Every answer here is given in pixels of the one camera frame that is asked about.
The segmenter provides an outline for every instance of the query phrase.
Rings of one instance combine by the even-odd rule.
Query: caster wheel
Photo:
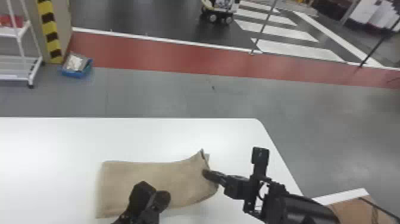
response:
[[[214,23],[215,21],[217,21],[218,17],[215,14],[210,14],[208,15],[208,21]]]
[[[231,16],[228,16],[225,18],[225,23],[226,24],[231,24],[233,22],[233,18]]]

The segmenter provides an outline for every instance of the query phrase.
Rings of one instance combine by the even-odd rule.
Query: white robot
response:
[[[214,23],[220,20],[224,24],[233,21],[233,14],[238,10],[240,0],[201,0],[201,11],[207,19]]]

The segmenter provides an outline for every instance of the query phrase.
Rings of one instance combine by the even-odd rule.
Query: white table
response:
[[[212,169],[249,176],[254,146],[270,150],[267,175],[301,195],[255,119],[0,118],[0,223],[111,223],[94,218],[103,161],[176,161],[203,148]],[[161,223],[259,224],[242,204],[220,188],[206,201],[165,211]]]

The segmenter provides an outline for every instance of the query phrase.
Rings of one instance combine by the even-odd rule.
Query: yellow and black striped pillar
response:
[[[63,62],[63,52],[58,38],[53,3],[51,0],[37,0],[37,8],[42,19],[42,30],[50,55],[50,63],[61,64]]]

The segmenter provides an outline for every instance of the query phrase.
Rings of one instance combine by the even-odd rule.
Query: blue tray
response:
[[[68,71],[68,70],[61,69],[61,74],[63,76],[69,76],[69,77],[81,79],[90,73],[90,71],[92,70],[92,67],[93,67],[93,59],[89,59],[89,61],[87,61],[86,67],[82,71]]]

